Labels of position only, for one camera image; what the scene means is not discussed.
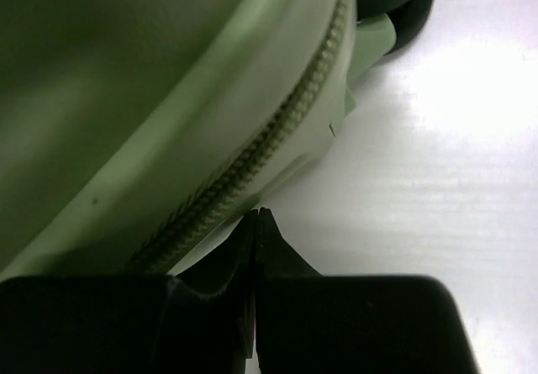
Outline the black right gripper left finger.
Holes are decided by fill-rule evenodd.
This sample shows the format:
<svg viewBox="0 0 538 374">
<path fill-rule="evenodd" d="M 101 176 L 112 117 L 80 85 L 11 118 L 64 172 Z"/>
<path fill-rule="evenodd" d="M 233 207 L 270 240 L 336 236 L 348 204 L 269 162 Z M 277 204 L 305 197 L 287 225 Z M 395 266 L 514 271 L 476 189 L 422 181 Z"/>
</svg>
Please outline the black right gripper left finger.
<svg viewBox="0 0 538 374">
<path fill-rule="evenodd" d="M 254 346 L 256 211 L 173 276 L 26 276 L 1 285 L 4 373 L 242 373 Z"/>
</svg>

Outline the green hard-shell suitcase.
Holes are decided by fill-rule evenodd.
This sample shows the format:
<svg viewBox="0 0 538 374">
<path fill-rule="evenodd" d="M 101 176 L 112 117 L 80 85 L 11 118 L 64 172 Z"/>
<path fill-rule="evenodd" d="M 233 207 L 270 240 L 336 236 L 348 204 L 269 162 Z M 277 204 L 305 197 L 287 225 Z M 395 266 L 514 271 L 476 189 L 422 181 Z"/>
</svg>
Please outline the green hard-shell suitcase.
<svg viewBox="0 0 538 374">
<path fill-rule="evenodd" d="M 1 0 L 1 277 L 169 272 L 332 145 L 433 0 Z"/>
</svg>

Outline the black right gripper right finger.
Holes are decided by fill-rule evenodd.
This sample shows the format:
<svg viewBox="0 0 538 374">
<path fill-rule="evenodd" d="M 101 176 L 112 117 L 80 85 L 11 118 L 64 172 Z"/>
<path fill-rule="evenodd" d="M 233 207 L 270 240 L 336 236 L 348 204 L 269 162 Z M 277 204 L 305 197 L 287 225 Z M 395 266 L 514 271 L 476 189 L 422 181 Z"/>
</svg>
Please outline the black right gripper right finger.
<svg viewBox="0 0 538 374">
<path fill-rule="evenodd" d="M 282 236 L 256 227 L 256 351 L 264 373 L 475 373 L 458 307 L 416 275 L 326 276 Z"/>
</svg>

